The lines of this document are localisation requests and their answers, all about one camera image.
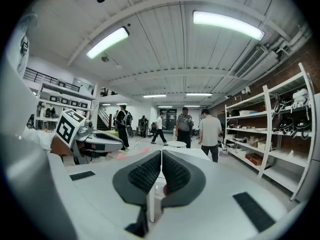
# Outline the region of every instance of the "white ceiling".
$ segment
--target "white ceiling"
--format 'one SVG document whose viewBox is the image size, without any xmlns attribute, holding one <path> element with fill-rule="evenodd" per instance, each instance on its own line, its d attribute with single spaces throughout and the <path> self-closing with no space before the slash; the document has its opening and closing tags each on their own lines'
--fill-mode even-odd
<svg viewBox="0 0 320 240">
<path fill-rule="evenodd" d="M 33 55 L 55 54 L 130 98 L 168 94 L 154 99 L 159 105 L 211 105 L 247 83 L 226 75 L 248 45 L 272 45 L 280 36 L 290 41 L 304 21 L 290 0 L 40 0 L 34 10 L 39 27 L 29 31 Z M 265 36 L 258 42 L 228 29 L 195 25 L 195 10 L 242 20 Z M 122 26 L 130 35 L 106 51 L 109 62 L 86 56 Z M 33 47 L 41 47 L 41 54 Z M 189 98 L 183 95 L 187 92 L 214 95 Z"/>
</svg>

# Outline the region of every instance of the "air vent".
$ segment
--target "air vent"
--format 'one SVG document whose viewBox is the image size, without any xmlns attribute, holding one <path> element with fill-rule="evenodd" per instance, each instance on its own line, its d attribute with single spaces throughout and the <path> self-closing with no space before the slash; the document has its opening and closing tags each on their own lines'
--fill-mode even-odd
<svg viewBox="0 0 320 240">
<path fill-rule="evenodd" d="M 267 56 L 268 50 L 264 46 L 256 46 L 248 56 L 240 63 L 239 67 L 234 71 L 235 77 L 244 77 L 250 72 L 261 60 Z"/>
</svg>

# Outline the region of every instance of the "man in white shirt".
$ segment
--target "man in white shirt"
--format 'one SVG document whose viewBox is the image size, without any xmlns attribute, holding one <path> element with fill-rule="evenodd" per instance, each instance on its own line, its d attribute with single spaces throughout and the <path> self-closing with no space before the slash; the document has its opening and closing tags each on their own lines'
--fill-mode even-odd
<svg viewBox="0 0 320 240">
<path fill-rule="evenodd" d="M 199 124 L 199 144 L 201 149 L 208 155 L 209 150 L 212 161 L 218 162 L 218 136 L 222 132 L 220 120 L 209 114 L 208 109 L 201 111 L 202 120 Z"/>
<path fill-rule="evenodd" d="M 156 130 L 156 133 L 155 133 L 155 135 L 154 135 L 154 137 L 153 137 L 153 139 L 151 141 L 152 144 L 156 144 L 155 143 L 156 138 L 158 137 L 158 135 L 160 135 L 160 138 L 163 141 L 163 145 L 168 146 L 167 141 L 166 141 L 165 136 L 164 136 L 164 133 L 162 131 L 162 118 L 164 117 L 164 115 L 165 115 L 165 113 L 160 112 L 159 117 L 155 121 L 157 130 Z"/>
</svg>

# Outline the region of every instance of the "white floor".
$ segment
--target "white floor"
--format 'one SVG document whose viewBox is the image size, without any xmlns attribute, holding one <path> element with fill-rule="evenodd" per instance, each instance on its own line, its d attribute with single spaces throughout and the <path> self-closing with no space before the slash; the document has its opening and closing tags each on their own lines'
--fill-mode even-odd
<svg viewBox="0 0 320 240">
<path fill-rule="evenodd" d="M 173 140 L 172 134 L 164 134 L 164 136 L 167 141 Z M 128 150 L 126 152 L 120 152 L 120 151 L 112 152 L 112 153 L 108 154 L 108 157 L 106 157 L 106 158 L 100 157 L 100 158 L 95 159 L 92 162 L 99 163 L 99 162 L 103 162 L 103 161 L 113 160 L 118 156 L 118 154 L 125 154 L 127 156 L 136 155 L 136 154 L 142 152 L 143 150 L 145 150 L 146 148 L 149 148 L 149 150 L 152 151 L 152 150 L 160 150 L 164 147 L 163 142 L 160 137 L 158 137 L 156 139 L 156 141 L 155 141 L 156 144 L 151 144 L 151 139 L 152 138 L 149 138 L 149 137 L 141 138 L 140 136 L 135 136 L 135 137 L 129 139 L 130 150 Z M 198 140 L 196 139 L 195 136 L 192 138 L 191 148 L 192 149 L 201 148 L 201 145 L 198 144 Z M 247 178 L 251 179 L 252 181 L 256 182 L 257 184 L 261 185 L 262 187 L 264 187 L 265 189 L 267 189 L 268 191 L 273 193 L 279 199 L 279 201 L 284 204 L 284 206 L 286 207 L 286 209 L 288 211 L 290 211 L 291 209 L 293 209 L 297 205 L 296 201 L 290 201 L 290 197 L 291 197 L 292 193 L 289 190 L 287 190 L 283 186 L 279 185 L 278 183 L 272 181 L 267 176 L 263 176 L 261 179 L 259 179 L 257 177 L 257 175 L 258 175 L 257 170 L 252 168 L 250 165 L 244 163 L 243 161 L 237 159 L 233 155 L 228 154 L 228 155 L 224 155 L 224 156 L 219 156 L 218 163 L 223 164 L 229 168 L 232 168 L 233 170 L 246 176 Z M 73 158 L 72 157 L 65 157 L 64 158 L 64 165 L 65 166 L 74 165 Z M 161 216 L 160 200 L 156 200 L 156 207 L 158 207 L 159 210 L 155 211 L 155 221 L 157 221 L 157 219 Z"/>
</svg>

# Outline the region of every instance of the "pants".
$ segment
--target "pants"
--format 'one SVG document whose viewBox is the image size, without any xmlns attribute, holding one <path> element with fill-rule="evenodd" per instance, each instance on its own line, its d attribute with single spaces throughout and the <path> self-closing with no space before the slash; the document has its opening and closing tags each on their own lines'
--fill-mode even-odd
<svg viewBox="0 0 320 240">
<path fill-rule="evenodd" d="M 121 150 L 126 150 L 129 147 L 128 136 L 125 127 L 118 128 L 119 138 L 123 141 L 124 146 Z"/>
<path fill-rule="evenodd" d="M 191 139 L 189 130 L 178 130 L 178 138 L 176 140 L 178 142 L 184 142 L 186 144 L 186 148 L 190 149 Z"/>
<path fill-rule="evenodd" d="M 152 139 L 152 142 L 156 141 L 156 138 L 158 137 L 158 135 L 160 135 L 160 138 L 163 141 L 163 143 L 167 142 L 166 139 L 165 139 L 165 136 L 164 136 L 164 133 L 163 133 L 162 129 L 156 130 L 156 133 L 155 133 L 155 135 L 154 135 L 154 137 Z"/>
<path fill-rule="evenodd" d="M 209 150 L 211 152 L 212 155 L 212 161 L 218 163 L 218 145 L 215 146 L 201 146 L 202 151 L 208 155 L 209 154 Z"/>
<path fill-rule="evenodd" d="M 144 128 L 144 131 L 140 131 L 140 137 L 146 137 L 147 128 Z"/>
</svg>

